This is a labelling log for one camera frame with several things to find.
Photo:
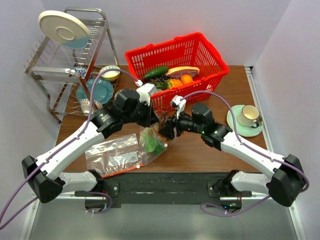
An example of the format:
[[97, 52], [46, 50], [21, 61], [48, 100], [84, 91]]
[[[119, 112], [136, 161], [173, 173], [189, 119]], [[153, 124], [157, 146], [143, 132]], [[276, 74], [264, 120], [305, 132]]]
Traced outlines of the toy longan bunch brown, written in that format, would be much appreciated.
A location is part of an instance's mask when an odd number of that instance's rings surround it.
[[174, 110], [169, 106], [164, 110], [157, 110], [155, 113], [158, 118], [158, 129], [161, 130], [166, 126], [168, 119], [173, 117]]

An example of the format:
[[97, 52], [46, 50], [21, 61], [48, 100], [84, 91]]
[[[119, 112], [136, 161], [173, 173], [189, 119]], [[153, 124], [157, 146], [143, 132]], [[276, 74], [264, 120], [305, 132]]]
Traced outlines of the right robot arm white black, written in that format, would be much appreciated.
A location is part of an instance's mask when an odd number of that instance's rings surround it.
[[259, 173], [233, 170], [223, 183], [223, 192], [230, 197], [238, 192], [250, 191], [269, 195], [284, 207], [290, 207], [307, 186], [300, 160], [263, 149], [239, 137], [234, 130], [215, 121], [212, 111], [204, 103], [197, 103], [191, 115], [181, 109], [159, 125], [159, 134], [167, 139], [179, 137], [183, 132], [200, 134], [209, 147], [238, 157]]

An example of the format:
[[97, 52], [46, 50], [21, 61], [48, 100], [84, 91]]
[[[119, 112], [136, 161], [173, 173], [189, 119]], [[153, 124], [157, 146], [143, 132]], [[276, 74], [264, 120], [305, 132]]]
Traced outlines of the toy napa cabbage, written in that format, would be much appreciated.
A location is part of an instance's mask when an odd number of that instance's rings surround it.
[[167, 143], [152, 127], [146, 127], [140, 132], [140, 145], [146, 153], [160, 155], [166, 150]]

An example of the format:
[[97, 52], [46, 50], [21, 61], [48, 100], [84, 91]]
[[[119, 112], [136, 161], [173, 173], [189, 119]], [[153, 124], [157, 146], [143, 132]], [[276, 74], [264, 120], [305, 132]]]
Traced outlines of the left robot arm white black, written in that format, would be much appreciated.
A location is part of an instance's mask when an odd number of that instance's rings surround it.
[[136, 90], [122, 89], [114, 101], [96, 110], [82, 126], [52, 150], [34, 158], [25, 157], [21, 164], [27, 183], [45, 204], [63, 192], [86, 191], [99, 196], [104, 190], [98, 173], [66, 173], [64, 169], [93, 145], [119, 132], [123, 125], [136, 123], [149, 127], [157, 122], [151, 96], [156, 92], [152, 84]]

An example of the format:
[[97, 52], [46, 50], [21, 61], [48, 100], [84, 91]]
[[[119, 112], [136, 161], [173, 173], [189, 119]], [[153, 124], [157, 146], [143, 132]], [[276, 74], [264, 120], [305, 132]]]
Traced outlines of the zip bag red zipper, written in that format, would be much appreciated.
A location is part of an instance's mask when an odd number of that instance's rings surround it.
[[141, 163], [136, 166], [138, 169], [153, 162], [173, 142], [159, 134], [159, 123], [160, 120], [165, 119], [165, 114], [168, 114], [168, 111], [156, 110], [155, 116], [158, 122], [139, 133], [139, 159]]

